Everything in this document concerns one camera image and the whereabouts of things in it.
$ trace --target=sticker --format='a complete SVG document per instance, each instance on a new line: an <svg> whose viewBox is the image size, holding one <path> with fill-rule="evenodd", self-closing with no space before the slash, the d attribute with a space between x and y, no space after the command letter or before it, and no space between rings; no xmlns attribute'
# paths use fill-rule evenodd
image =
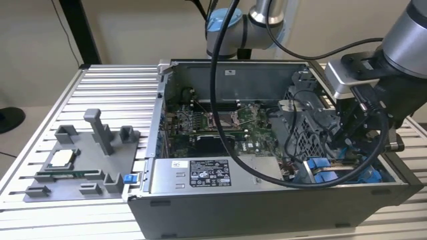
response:
<svg viewBox="0 0 427 240"><path fill-rule="evenodd" d="M193 188L230 186L232 180L228 160L189 161L189 185Z"/></svg>
<svg viewBox="0 0 427 240"><path fill-rule="evenodd" d="M225 70L225 76L236 75L236 70Z"/></svg>
<svg viewBox="0 0 427 240"><path fill-rule="evenodd" d="M188 161L172 161L173 169L185 169L188 168Z"/></svg>

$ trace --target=silver cylinder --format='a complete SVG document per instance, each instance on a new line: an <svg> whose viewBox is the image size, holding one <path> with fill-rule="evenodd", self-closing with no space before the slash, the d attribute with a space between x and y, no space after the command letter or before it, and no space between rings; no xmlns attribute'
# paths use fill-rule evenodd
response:
<svg viewBox="0 0 427 240"><path fill-rule="evenodd" d="M256 0L254 6L250 7L248 14L252 19L260 24L265 24L266 21L266 8L269 0ZM286 0L272 0L268 14L268 23L270 25L277 24L284 19L282 4Z"/></svg>
<svg viewBox="0 0 427 240"><path fill-rule="evenodd" d="M402 12L389 32L386 33L381 48L388 63L401 72L417 78L427 79L427 29L409 16L408 9ZM421 11L425 8L414 5L412 15L424 17Z"/></svg>

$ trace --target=blue latch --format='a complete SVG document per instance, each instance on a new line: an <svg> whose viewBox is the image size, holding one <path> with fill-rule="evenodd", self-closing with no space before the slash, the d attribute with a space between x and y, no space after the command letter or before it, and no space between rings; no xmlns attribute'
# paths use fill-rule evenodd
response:
<svg viewBox="0 0 427 240"><path fill-rule="evenodd" d="M138 176L133 174L124 175L122 183L124 184L136 184L138 182Z"/></svg>

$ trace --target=gray holder post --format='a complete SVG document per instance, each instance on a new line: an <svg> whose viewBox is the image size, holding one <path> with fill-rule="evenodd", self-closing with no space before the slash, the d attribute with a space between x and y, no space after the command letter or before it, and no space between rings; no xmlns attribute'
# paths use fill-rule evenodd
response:
<svg viewBox="0 0 427 240"><path fill-rule="evenodd" d="M99 145L99 148L105 155L113 154L114 150L110 145L112 132L109 127L104 127L99 120L101 111L94 108L89 108L83 113L83 120L90 123L93 129L93 138Z"/></svg>
<svg viewBox="0 0 427 240"><path fill-rule="evenodd" d="M98 195L102 193L102 190L101 190L97 183L81 183L78 191L82 195L86 195L86 194L97 194Z"/></svg>
<svg viewBox="0 0 427 240"><path fill-rule="evenodd" d="M47 189L46 186L29 186L26 187L25 194L30 198L37 198L37 197L47 197L49 196L50 190Z"/></svg>
<svg viewBox="0 0 427 240"><path fill-rule="evenodd" d="M73 125L59 125L54 132L54 137L61 145L73 144L70 136L74 135L77 135L77 131Z"/></svg>
<svg viewBox="0 0 427 240"><path fill-rule="evenodd" d="M120 139L121 139L122 144L130 144L137 141L137 137L134 135L132 126L122 126L120 128L118 135L120 135Z"/></svg>
<svg viewBox="0 0 427 240"><path fill-rule="evenodd" d="M83 178L90 181L91 180L104 180L105 174L104 174L102 170L98 169L95 173L85 173Z"/></svg>
<svg viewBox="0 0 427 240"><path fill-rule="evenodd" d="M112 176L106 173L104 178L104 186L108 193L110 194L121 193L124 188L121 174L120 173L117 174L116 179L113 181Z"/></svg>

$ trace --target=black cable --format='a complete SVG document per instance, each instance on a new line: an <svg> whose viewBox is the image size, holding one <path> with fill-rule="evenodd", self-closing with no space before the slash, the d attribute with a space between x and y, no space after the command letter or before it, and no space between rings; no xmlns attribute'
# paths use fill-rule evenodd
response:
<svg viewBox="0 0 427 240"><path fill-rule="evenodd" d="M185 1L189 1L193 3L193 5L196 6L197 10L198 10L198 13L204 19L204 21L206 20L206 12L205 10L202 9L202 6L201 6L201 3L198 0L185 0Z"/></svg>
<svg viewBox="0 0 427 240"><path fill-rule="evenodd" d="M270 5L272 5L272 1L273 0L269 0L268 1L268 6L266 6L266 12L265 12L265 19L269 19L269 8L270 8ZM269 25L269 22L268 20L265 21L265 28L266 28L266 33L268 33L268 36L272 40L272 42L274 43L274 45L277 46L277 48L280 48L286 54L289 54L292 57L294 58L298 58L298 59L302 59L302 60L318 60L318 59L324 59L329 56L332 56L333 54L337 54L338 52L354 47L354 46L358 46L358 45L362 45L362 44L368 44L368 43L374 43L374 42L381 42L382 41L382 38L381 37L374 37L374 38L368 38L368 39L364 39L364 40L360 40L360 41L356 41L337 49L334 49L333 51L329 51L328 53L325 54L321 54L318 56L302 56L302 55L298 55L296 54L294 52L292 52L290 50L288 50L281 44L280 42L277 41L276 37L273 36L273 33L272 33L272 28L270 28L270 25Z"/></svg>
<svg viewBox="0 0 427 240"><path fill-rule="evenodd" d="M51 6L53 6L53 9L54 9L54 13L55 13L55 16L57 16L57 20L58 20L61 29L63 30L63 33L66 35L66 41L67 41L69 50L70 50L70 53L71 53L71 56L73 56L74 62L77 63L77 68L78 68L79 67L79 63L78 63L78 60L77 60L77 57L75 57L75 53L74 53L74 50L73 50L73 47L71 47L71 42L69 40L69 35L67 35L66 30L65 30L65 27L63 27L63 24L62 24L62 21L61 21L61 17L59 17L59 14L58 14L58 10L55 9L53 0L50 0L50 2L51 2Z"/></svg>
<svg viewBox="0 0 427 240"><path fill-rule="evenodd" d="M5 153L5 152L2 152L2 151L0 151L0 154L6 155L6 156L9 156L9 157L11 157L11 158L17 158L17 156L14 156L14 155L11 155L11 154L7 154L7 153Z"/></svg>
<svg viewBox="0 0 427 240"><path fill-rule="evenodd" d="M213 45L213 50L212 50L212 56L210 56L210 69L209 69L209 100L210 100L210 108L212 108L212 116L213 116L213 121L216 124L216 129L217 129L217 134L221 140L221 144L226 150L226 153L229 154L229 157L234 161L234 163L254 177L260 178L261 180L288 187L288 188L296 188L296 189L320 189L320 188L328 188L332 186L336 186L349 179L354 178L362 171L364 169L372 164L372 162L376 160L376 157L378 154L382 152L382 147L388 139L388 116L381 108L377 108L376 114L378 114L378 123L380 123L380 134L378 134L378 141L377 145L374 146L370 155L366 157L366 159L362 161L362 163L344 176L325 182L320 183L294 183L294 182L288 182L282 181L280 179L276 179L270 176L266 176L265 174L260 173L256 171L253 168L250 168L238 158L238 156L234 153L234 149L232 148L226 137L224 133L224 129L221 126L221 121L220 121L220 115L217 111L217 106L216 106L216 69L217 69L217 63L218 63L218 55L220 55L220 48L221 48L221 43L224 40L228 24L233 15L233 12L236 10L238 4L238 0L232 0L229 4L229 8L226 11L226 14L224 16L224 20L220 26L220 30L216 36L216 41Z"/></svg>
<svg viewBox="0 0 427 240"><path fill-rule="evenodd" d="M218 0L210 0L208 2L208 7L206 7L206 17L204 21L204 38L208 37L208 23L210 19L210 14L213 12L213 9L216 8L216 5L218 4Z"/></svg>

